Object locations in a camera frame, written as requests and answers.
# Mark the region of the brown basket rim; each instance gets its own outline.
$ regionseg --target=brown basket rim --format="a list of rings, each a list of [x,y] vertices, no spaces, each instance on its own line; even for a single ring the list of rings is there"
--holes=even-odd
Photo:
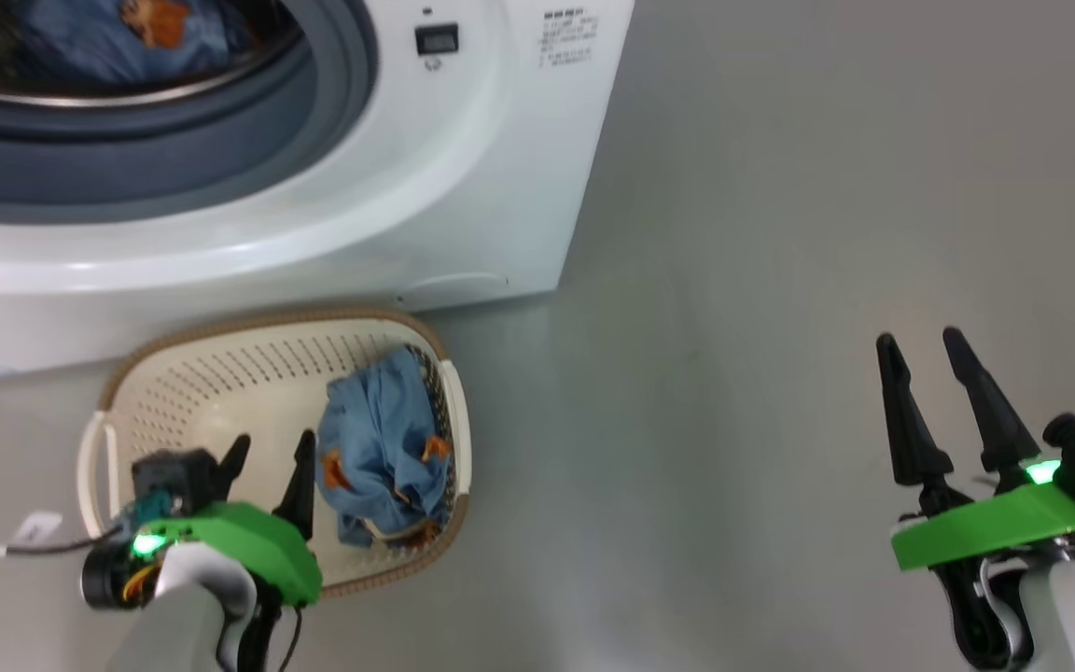
[[[112,373],[111,377],[106,380],[106,384],[102,388],[102,396],[98,399],[98,410],[101,410],[101,412],[104,413],[110,412],[115,404],[115,397],[118,395],[118,388],[124,385],[124,380],[131,374],[131,371],[135,370],[135,367],[139,366],[140,362],[144,361],[149,356],[153,356],[155,353],[175,347],[175,345],[191,343],[192,341],[213,339],[213,337],[225,337],[227,333],[234,333],[238,331],[250,331],[252,329],[262,329],[266,327],[280,327],[280,325],[285,324],[329,321],[334,319],[383,319],[387,321],[396,321],[405,325],[405,327],[413,329],[413,331],[417,331],[422,339],[426,339],[427,343],[430,344],[430,348],[434,349],[434,354],[439,357],[439,360],[449,360],[450,358],[447,349],[445,349],[442,344],[442,341],[439,340],[439,337],[436,337],[430,327],[427,327],[427,325],[421,323],[419,319],[414,318],[413,315],[402,314],[402,312],[379,309],[324,309],[280,312],[280,314],[260,315],[259,317],[209,325],[209,327],[187,329],[178,333],[173,333],[173,335],[163,335],[161,339],[155,339],[146,342],[144,345],[141,345],[140,348],[135,349],[135,352],[132,352],[129,356],[125,357],[124,361],[119,362],[118,366],[115,367],[114,373]],[[321,597],[336,598],[349,596],[352,592],[358,592],[361,590],[371,590],[371,588],[385,586],[385,584],[391,584],[392,582],[399,582],[401,578],[413,576],[413,574],[417,574],[418,571],[425,570],[430,564],[434,564],[434,561],[439,560],[439,557],[441,557],[444,553],[447,553],[447,549],[450,548],[450,545],[454,544],[456,537],[458,537],[460,530],[462,530],[463,519],[465,518],[467,506],[469,506],[469,504],[470,495],[457,495],[456,503],[454,503],[454,511],[450,514],[450,520],[442,531],[442,534],[439,539],[436,539],[436,541],[434,541],[434,543],[430,544],[429,548],[424,549],[420,556],[414,558],[414,560],[404,566],[398,567],[396,570],[381,571],[378,574],[372,574],[371,576],[364,576],[363,578],[356,578],[353,580],[353,582],[325,586],[321,591]]]

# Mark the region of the clothes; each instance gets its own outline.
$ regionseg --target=clothes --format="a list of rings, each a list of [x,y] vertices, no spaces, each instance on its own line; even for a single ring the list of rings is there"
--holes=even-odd
[[[450,449],[435,437],[421,361],[400,348],[326,391],[315,480],[340,514],[338,539],[366,548],[375,539],[406,543],[432,533],[447,518]]]
[[[46,71],[40,74],[78,84],[144,85],[217,71],[253,44],[230,0],[20,0],[17,14],[27,51]],[[145,25],[132,29],[124,16]]]

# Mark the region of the green plastic gripper cover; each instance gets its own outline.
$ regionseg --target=green plastic gripper cover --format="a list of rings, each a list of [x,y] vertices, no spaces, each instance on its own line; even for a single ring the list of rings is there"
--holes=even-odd
[[[321,595],[321,570],[298,528],[250,503],[214,503],[191,518],[154,520],[140,532],[209,544],[281,590],[285,604],[315,604]]]
[[[891,545],[899,569],[921,570],[1075,532],[1075,501],[1055,484],[1024,485],[907,527]]]

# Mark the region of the washing machine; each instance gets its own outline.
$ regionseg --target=washing machine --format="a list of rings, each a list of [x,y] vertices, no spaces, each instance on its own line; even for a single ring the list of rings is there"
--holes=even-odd
[[[283,0],[226,72],[0,81],[0,375],[558,285],[632,0]]]

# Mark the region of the white basket handle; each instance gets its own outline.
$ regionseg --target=white basket handle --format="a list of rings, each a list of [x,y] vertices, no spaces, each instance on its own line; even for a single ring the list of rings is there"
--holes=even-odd
[[[118,480],[115,477],[118,438],[114,427],[106,421],[106,413],[99,410],[89,418],[85,431],[82,431],[82,446],[77,451],[77,506],[82,510],[82,523],[85,523],[86,532],[90,537],[101,535],[105,527],[102,516],[98,514],[98,439],[102,435],[106,438],[106,464],[110,470],[108,495],[111,515],[114,515],[119,510]]]
[[[456,445],[456,477],[459,494],[471,492],[471,418],[467,415],[459,371],[449,360],[442,361],[442,390],[450,415],[450,440]]]

